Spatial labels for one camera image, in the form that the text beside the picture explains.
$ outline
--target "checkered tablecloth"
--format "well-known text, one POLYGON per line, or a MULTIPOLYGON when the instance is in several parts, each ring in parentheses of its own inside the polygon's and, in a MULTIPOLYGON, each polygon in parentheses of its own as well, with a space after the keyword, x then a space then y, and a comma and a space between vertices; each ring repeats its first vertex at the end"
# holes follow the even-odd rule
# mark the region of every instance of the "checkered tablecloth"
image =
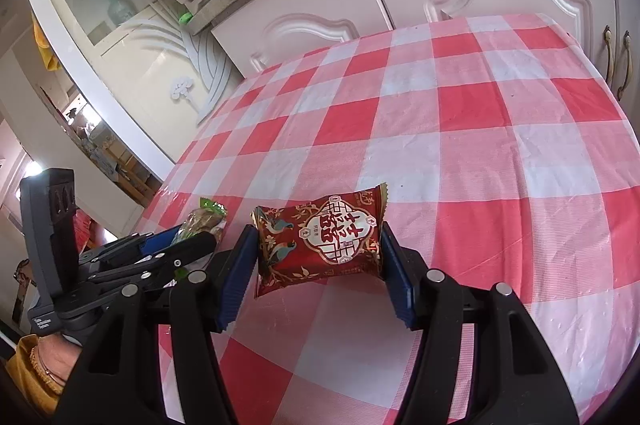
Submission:
MULTIPOLYGON (((459 283, 514 287, 582 420, 640 338, 640 149, 576 41, 536 15, 460 18, 308 53, 246 80, 206 122, 139 230, 200 196, 229 210, 230 248, 258 204, 388 183, 401 245, 459 283)), ((214 336, 242 425, 391 424, 420 334, 363 275, 253 298, 214 336)), ((464 416, 465 328, 452 418, 464 416)), ((166 330, 161 366, 179 416, 166 330)))

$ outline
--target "yellow cloth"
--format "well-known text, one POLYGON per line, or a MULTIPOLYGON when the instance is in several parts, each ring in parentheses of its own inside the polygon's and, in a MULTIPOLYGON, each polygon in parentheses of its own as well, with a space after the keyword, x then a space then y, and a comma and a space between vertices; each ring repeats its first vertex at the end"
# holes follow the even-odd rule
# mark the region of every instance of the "yellow cloth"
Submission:
POLYGON ((31 349, 38 345, 36 335, 28 335, 20 339, 18 347, 6 363, 6 370, 14 384, 29 404, 46 416, 56 410, 62 387, 56 384, 41 367, 31 363, 31 349))
POLYGON ((31 14, 31 18, 33 19, 33 35, 36 39, 40 56, 42 56, 42 61, 44 62, 44 66, 47 68, 47 71, 58 71, 59 69, 62 69, 58 57, 51 49, 51 44, 49 44, 47 37, 44 36, 44 32, 33 13, 31 14))

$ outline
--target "bottle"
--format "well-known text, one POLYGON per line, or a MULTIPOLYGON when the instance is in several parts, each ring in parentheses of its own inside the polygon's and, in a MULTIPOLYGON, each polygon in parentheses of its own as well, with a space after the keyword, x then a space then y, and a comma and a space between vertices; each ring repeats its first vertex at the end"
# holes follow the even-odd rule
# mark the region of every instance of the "bottle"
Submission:
POLYGON ((136 13, 138 10, 132 0, 109 0, 107 15, 116 26, 124 24, 136 13))

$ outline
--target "bracelet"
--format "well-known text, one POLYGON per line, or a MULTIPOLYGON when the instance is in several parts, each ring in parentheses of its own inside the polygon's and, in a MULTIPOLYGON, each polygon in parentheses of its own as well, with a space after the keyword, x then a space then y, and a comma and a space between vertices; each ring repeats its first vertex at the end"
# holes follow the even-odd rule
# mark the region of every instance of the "bracelet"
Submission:
POLYGON ((36 370, 36 373, 38 373, 38 375, 40 375, 40 377, 42 377, 42 373, 41 372, 44 372, 44 375, 48 376, 50 381, 52 381, 57 386, 59 386, 60 392, 62 392, 62 387, 65 386, 66 380, 63 379, 63 378, 60 378, 60 376, 52 373, 49 370, 49 368, 42 361, 42 357, 40 356, 40 354, 37 353, 37 351, 36 351, 37 348, 38 348, 37 345, 35 347, 33 347, 33 349, 31 349, 31 352, 29 354, 29 359, 31 360, 31 365, 33 365, 33 368, 36 370))

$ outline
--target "blue bird print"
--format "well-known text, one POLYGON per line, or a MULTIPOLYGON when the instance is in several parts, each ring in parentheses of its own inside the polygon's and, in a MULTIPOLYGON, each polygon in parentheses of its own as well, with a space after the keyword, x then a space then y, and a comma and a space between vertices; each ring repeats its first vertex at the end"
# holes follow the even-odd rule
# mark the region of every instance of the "blue bird print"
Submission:
POLYGON ((255 210, 258 214, 258 217, 265 220, 264 225, 267 228, 267 230, 269 230, 269 232, 271 233, 274 233, 274 234, 282 233, 287 228, 293 228, 292 223, 288 223, 283 219, 274 219, 273 217, 270 217, 269 215, 265 214, 264 211, 260 208, 260 206, 256 206, 255 210))
POLYGON ((289 254, 289 252, 295 249, 296 243, 291 241, 290 243, 279 243, 278 245, 273 247, 271 250, 271 254, 267 259, 267 266, 274 266, 278 262, 284 260, 284 258, 289 254))

